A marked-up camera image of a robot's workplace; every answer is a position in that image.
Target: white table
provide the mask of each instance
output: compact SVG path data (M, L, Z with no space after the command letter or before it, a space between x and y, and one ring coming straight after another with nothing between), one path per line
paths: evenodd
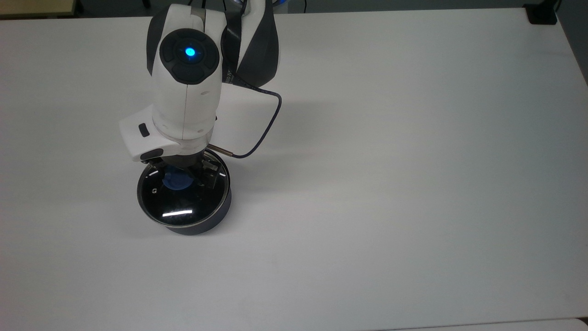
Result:
M588 316L588 88L524 9L279 15L283 110L213 230L150 221L118 120L149 18L0 22L0 329ZM236 153L275 100L223 87Z

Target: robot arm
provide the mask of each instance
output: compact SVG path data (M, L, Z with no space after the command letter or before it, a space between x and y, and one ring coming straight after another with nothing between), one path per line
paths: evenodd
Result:
M151 20L147 37L154 102L119 123L133 161L202 152L211 140L221 83L261 86L278 62L271 0L246 1L241 12L226 16L165 8Z

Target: black cable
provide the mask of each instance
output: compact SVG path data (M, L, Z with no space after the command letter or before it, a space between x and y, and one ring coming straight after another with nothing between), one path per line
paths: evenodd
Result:
M234 158L246 158L246 157L250 156L251 154L253 154L253 152L255 152L255 150L259 147L259 145L261 145L261 142L263 141L263 139L265 138L265 136L268 134L269 129L272 128L273 122L276 120L276 117L278 116L278 113L280 111L280 108L282 107L282 96L279 95L278 93L275 93L275 92L272 92L272 91L268 91L268 90L264 90L262 88L259 88L259 87L255 87L253 85L250 85L246 81L244 81L243 79L241 79L241 77L237 76L236 74L233 74L233 76L238 81L240 81L242 84L244 84L245 85L245 88L248 88L250 90L254 90L254 91L259 92L259 93L273 95L274 97L278 98L278 106L276 107L276 112L273 113L272 119L269 121L268 127L265 128L265 131L261 135L261 138L259 139L259 141L257 142L257 144L255 144L255 146L249 152L247 152L246 154L243 154L243 155L233 154L232 155L232 157L234 157Z

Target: black container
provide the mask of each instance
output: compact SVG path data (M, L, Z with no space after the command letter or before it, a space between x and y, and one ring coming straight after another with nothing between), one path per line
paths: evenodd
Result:
M163 184L163 171L148 165L137 185L137 198L145 214L168 229L185 235L203 233L219 224L230 207L229 171L213 151L205 150L204 159L221 164L214 188L192 183L183 190L171 190Z

